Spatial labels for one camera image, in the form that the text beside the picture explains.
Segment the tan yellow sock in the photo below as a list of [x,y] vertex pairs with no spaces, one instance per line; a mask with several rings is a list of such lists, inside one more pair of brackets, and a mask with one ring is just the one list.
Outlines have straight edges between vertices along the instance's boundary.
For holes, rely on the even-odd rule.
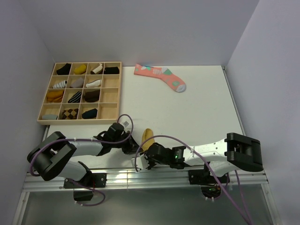
[[[153,131],[150,128],[146,128],[142,135],[142,142],[145,140],[153,137]],[[143,146],[142,146],[142,152],[145,152],[149,149],[149,147],[155,142],[154,138],[149,139]]]

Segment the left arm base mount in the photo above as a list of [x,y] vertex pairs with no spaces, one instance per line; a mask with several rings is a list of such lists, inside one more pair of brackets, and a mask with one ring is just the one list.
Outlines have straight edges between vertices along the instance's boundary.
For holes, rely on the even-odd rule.
[[[77,204],[96,206],[102,204],[106,199],[105,194],[97,190],[97,188],[105,188],[106,176],[106,173],[90,173],[85,175],[80,181],[65,178],[63,188],[73,189],[73,199]],[[101,195],[102,200],[98,203],[92,203],[91,201],[96,195]]]

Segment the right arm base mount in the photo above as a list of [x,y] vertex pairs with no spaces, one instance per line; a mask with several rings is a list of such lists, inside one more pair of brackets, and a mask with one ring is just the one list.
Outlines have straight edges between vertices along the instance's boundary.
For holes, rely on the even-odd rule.
[[202,195],[210,200],[218,199],[222,194],[221,186],[210,174],[210,170],[205,165],[203,169],[188,170],[190,185],[199,185]]

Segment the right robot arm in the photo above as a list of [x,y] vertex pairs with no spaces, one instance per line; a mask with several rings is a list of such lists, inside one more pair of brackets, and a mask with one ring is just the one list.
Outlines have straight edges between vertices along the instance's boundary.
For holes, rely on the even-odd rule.
[[168,165],[173,169],[183,169],[204,164],[203,178],[212,183],[217,178],[234,170],[246,172],[263,171],[261,143],[259,140],[237,133],[228,133],[225,139],[217,142],[166,148],[155,142],[147,151],[132,160],[137,170],[150,170],[157,164]]

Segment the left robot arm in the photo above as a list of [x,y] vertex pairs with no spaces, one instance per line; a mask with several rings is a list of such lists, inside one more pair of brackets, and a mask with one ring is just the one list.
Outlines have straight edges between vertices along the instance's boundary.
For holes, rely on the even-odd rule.
[[136,152],[138,144],[120,123],[113,123],[107,131],[83,142],[67,141],[60,132],[52,133],[32,150],[27,160],[45,181],[55,177],[74,180],[80,187],[91,186],[95,176],[83,162],[73,162],[76,156],[103,156],[111,149],[121,149],[126,155]]

